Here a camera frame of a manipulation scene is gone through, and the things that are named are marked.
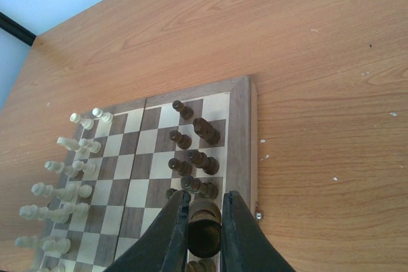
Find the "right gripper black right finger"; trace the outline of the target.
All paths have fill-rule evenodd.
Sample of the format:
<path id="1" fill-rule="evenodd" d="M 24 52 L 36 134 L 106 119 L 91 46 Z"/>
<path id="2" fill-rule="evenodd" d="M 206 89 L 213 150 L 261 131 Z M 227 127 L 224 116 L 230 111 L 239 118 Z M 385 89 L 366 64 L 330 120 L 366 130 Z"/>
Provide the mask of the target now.
<path id="1" fill-rule="evenodd" d="M 240 193 L 225 193 L 222 205 L 221 271 L 294 271 L 272 246 Z"/>

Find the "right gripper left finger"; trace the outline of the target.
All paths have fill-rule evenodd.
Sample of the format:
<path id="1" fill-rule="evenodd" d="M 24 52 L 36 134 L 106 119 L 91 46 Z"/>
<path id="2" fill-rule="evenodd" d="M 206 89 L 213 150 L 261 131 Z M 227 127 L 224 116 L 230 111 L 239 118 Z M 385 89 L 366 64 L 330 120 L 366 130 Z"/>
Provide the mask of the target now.
<path id="1" fill-rule="evenodd" d="M 189 204 L 165 204 L 142 237 L 107 271 L 184 271 Z"/>

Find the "dark rook chess piece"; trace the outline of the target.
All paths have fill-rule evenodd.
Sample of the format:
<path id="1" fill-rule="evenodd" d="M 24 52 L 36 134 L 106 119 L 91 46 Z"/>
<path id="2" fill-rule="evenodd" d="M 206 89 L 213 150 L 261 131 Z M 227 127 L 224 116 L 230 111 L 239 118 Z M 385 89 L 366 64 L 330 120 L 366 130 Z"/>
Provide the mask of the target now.
<path id="1" fill-rule="evenodd" d="M 221 249 L 221 212 L 210 199 L 197 199 L 189 210 L 187 247 L 196 257 L 215 256 Z"/>

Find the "dark pawn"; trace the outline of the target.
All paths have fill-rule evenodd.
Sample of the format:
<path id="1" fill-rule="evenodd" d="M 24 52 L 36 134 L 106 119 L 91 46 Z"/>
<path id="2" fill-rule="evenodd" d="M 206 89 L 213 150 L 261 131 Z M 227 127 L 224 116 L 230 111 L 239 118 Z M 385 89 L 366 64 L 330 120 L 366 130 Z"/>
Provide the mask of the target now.
<path id="1" fill-rule="evenodd" d="M 191 195 L 185 190 L 177 190 L 170 188 L 166 191 L 167 204 L 170 203 L 187 203 L 191 202 Z"/>

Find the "dark bishop chess piece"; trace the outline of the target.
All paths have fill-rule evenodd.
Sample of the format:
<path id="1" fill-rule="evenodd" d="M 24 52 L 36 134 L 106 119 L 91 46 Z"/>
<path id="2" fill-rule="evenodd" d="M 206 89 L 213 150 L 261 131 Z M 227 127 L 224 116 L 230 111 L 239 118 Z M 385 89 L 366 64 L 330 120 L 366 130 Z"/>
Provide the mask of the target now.
<path id="1" fill-rule="evenodd" d="M 196 167 L 202 169 L 208 175 L 215 175 L 219 170 L 219 162 L 214 157 L 209 157 L 198 150 L 188 150 L 187 157 Z"/>

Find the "wooden folding chess board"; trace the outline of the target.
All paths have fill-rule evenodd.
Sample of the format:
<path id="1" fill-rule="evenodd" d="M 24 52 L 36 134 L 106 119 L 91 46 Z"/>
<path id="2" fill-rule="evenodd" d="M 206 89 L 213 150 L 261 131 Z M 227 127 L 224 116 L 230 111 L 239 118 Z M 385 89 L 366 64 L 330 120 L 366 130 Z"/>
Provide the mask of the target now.
<path id="1" fill-rule="evenodd" d="M 194 110 L 184 120 L 172 108 L 175 100 Z M 64 224 L 46 221 L 43 237 L 67 238 L 70 250 L 65 254 L 36 251 L 31 271 L 54 269 L 66 271 L 103 271 L 122 255 L 147 230 L 166 204 L 166 191 L 180 189 L 180 176 L 168 167 L 171 158 L 186 160 L 186 151 L 169 139 L 170 131 L 188 135 L 191 149 L 199 150 L 219 162 L 215 175 L 193 168 L 193 176 L 217 186 L 216 202 L 237 190 L 251 211 L 258 205 L 257 94 L 248 77 L 232 78 L 137 99 L 109 106 L 113 119 L 98 118 L 92 130 L 79 139 L 97 141 L 100 151 L 67 157 L 63 161 L 94 164 L 92 174 L 79 173 L 67 184 L 92 187 L 89 197 L 72 203 L 87 203 L 89 212 L 72 215 Z M 209 145 L 193 129 L 193 120 L 204 118 L 221 135 Z"/>

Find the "row of white chess pieces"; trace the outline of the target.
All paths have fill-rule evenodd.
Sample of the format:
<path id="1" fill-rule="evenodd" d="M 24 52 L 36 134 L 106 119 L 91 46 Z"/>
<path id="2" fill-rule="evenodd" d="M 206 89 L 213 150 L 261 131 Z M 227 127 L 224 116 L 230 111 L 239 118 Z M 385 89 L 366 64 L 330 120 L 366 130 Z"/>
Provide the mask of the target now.
<path id="1" fill-rule="evenodd" d="M 86 145 L 83 141 L 79 140 L 79 137 L 83 132 L 90 131 L 95 125 L 96 120 L 92 118 L 96 115 L 98 109 L 95 109 L 91 113 L 72 113 L 69 120 L 79 125 L 76 130 L 76 134 L 73 138 L 60 137 L 57 139 L 57 144 L 68 150 L 69 158 L 73 158 L 74 155 L 83 155 L 89 152 L 89 149 L 101 148 L 98 144 Z M 31 191 L 35 196 L 52 197 L 53 203 L 56 205 L 56 209 L 50 209 L 47 206 L 39 207 L 35 204 L 26 205 L 21 207 L 19 215 L 27 220 L 48 220 L 55 224 L 64 224 L 69 220 L 70 212 L 66 212 L 60 207 L 61 203 L 70 203 L 78 196 L 89 197 L 92 192 L 92 187 L 86 185 L 85 187 L 79 187 L 75 184 L 67 184 L 67 179 L 76 178 L 79 173 L 92 174 L 95 172 L 96 166 L 94 164 L 84 164 L 80 161 L 71 161 L 70 165 L 66 165 L 64 162 L 47 161 L 45 168 L 51 172 L 59 174 L 61 188 L 55 188 L 52 185 L 46 185 L 44 183 L 36 183 L 33 185 Z M 59 242 L 60 248 L 55 248 L 52 243 L 56 241 L 55 237 L 37 237 L 37 236 L 24 236 L 15 240 L 15 245 L 21 248 L 36 249 L 41 252 L 45 251 L 45 247 L 49 246 L 51 251 L 56 251 L 58 254 L 68 252 L 71 242 L 69 239 L 63 239 Z"/>

